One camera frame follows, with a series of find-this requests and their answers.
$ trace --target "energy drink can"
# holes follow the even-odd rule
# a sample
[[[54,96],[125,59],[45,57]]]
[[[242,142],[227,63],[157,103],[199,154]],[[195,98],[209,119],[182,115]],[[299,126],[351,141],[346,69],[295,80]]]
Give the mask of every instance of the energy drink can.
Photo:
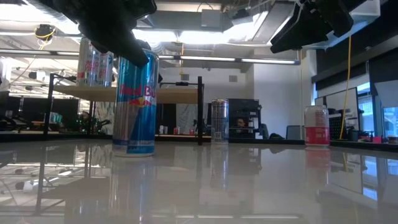
[[[108,52],[99,56],[99,74],[98,85],[110,87],[112,86],[112,68],[113,68],[113,54]]]
[[[149,62],[139,68],[119,59],[119,78],[113,126],[117,156],[150,156],[155,149],[156,88],[159,58],[144,50]]]
[[[86,37],[80,40],[76,85],[96,86],[100,72],[100,52]]]

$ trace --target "ceiling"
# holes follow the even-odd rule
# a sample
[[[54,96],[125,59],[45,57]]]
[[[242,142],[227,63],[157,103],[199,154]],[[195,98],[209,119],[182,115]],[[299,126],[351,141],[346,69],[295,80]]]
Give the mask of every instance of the ceiling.
[[[168,32],[175,40],[183,38],[186,31],[206,32],[207,35],[197,37],[199,43],[174,44],[161,42],[157,47],[158,54],[180,54],[183,50],[184,55],[192,56],[214,56],[214,57],[236,57],[236,58],[276,58],[295,60],[297,53],[295,51],[286,51],[279,54],[273,54],[268,44],[270,39],[277,33],[283,24],[289,18],[293,9],[295,0],[161,0],[157,1],[158,11],[148,18],[138,21],[136,29],[141,32],[150,32],[152,30],[158,33],[147,33],[144,38],[160,37],[160,34]],[[40,43],[34,35],[34,30],[39,24],[51,24],[57,28],[55,36],[44,47],[44,50],[78,52],[80,33],[77,25],[59,16],[53,16],[51,9],[38,10],[35,0],[0,0],[0,49],[22,49],[38,50]],[[217,12],[220,15],[220,23],[204,27],[202,23],[209,12],[203,9],[211,9],[211,13]],[[250,13],[252,22],[246,24],[233,25],[232,17],[239,9],[247,9]],[[218,42],[216,37],[222,35],[228,41]],[[29,71],[43,70],[45,72],[60,72],[66,76],[75,75],[77,71],[77,60],[61,60],[49,58],[37,58],[30,65],[27,72],[22,71],[28,67],[33,58],[14,57],[12,62],[11,81],[14,84],[43,84],[38,80],[28,78]],[[179,67],[176,62],[162,62],[161,67]],[[237,68],[246,72],[249,66],[243,63],[227,62],[201,62],[185,61],[184,67],[198,68]],[[34,87],[34,91],[47,92],[46,87]],[[33,93],[27,91],[23,86],[15,86],[12,91],[21,93]]]

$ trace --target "fluorescent light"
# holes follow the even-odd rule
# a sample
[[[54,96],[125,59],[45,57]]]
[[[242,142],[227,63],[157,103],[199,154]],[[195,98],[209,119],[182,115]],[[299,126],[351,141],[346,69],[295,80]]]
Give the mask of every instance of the fluorescent light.
[[[6,31],[1,31],[0,30],[0,35],[18,35],[18,36],[24,36],[24,35],[35,35],[33,32],[6,32]]]
[[[57,52],[59,55],[79,56],[79,52]]]
[[[51,53],[46,50],[12,50],[12,49],[1,49],[0,53],[4,54],[36,54],[36,55],[50,55]]]
[[[234,218],[232,215],[198,215],[198,218]]]
[[[179,41],[184,44],[222,44],[228,39],[222,32],[183,31]]]
[[[133,29],[132,32],[136,39],[144,40],[148,43],[173,42],[177,40],[173,31]]]
[[[7,166],[16,166],[16,167],[24,167],[24,166],[31,166],[31,167],[39,167],[40,163],[37,164],[7,164]],[[67,165],[67,164],[45,164],[45,167],[84,167],[84,164],[77,164],[77,165]],[[94,168],[101,168],[99,165],[91,165],[90,167]]]
[[[176,215],[176,218],[195,218],[194,215]]]
[[[69,175],[71,173],[72,173],[72,171],[65,171],[65,172],[62,172],[62,173],[60,173],[58,175]]]
[[[286,23],[289,21],[289,19],[290,19],[291,17],[292,17],[292,16],[288,16],[288,17],[285,19],[285,21],[278,27],[278,29],[276,29],[276,31],[274,32],[274,35],[272,35],[272,37],[268,40],[268,43],[267,43],[267,44],[272,45],[272,43],[271,43],[272,38],[274,38],[274,37],[282,30],[282,28],[286,25]]]
[[[258,219],[295,219],[296,215],[242,215],[241,218],[258,218]]]
[[[202,57],[202,56],[181,56],[182,60],[207,60],[215,62],[234,62],[235,58],[223,58],[223,57]]]
[[[279,64],[279,65],[294,65],[294,64],[296,64],[296,61],[293,61],[293,60],[253,59],[253,58],[242,58],[242,62],[271,63],[271,64]]]
[[[159,59],[164,59],[164,60],[171,59],[171,60],[173,60],[174,56],[173,55],[160,55]]]

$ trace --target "yellow cable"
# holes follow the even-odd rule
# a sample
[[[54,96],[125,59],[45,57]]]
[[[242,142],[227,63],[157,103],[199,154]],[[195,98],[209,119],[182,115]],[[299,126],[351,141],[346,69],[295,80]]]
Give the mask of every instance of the yellow cable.
[[[351,35],[348,38],[348,74],[347,74],[347,87],[346,87],[346,96],[344,99],[344,109],[343,109],[343,116],[341,117],[341,129],[340,129],[340,138],[343,137],[343,128],[344,128],[344,121],[346,117],[346,107],[347,107],[347,94],[348,94],[348,82],[349,77],[351,76]]]
[[[46,37],[48,38],[48,37],[50,37],[51,35],[54,34],[54,32],[55,32],[56,29],[54,29],[50,34],[47,34],[47,35],[44,35],[44,36],[36,35],[36,30],[37,30],[37,28],[35,29],[35,36],[36,36],[37,38],[46,38]]]

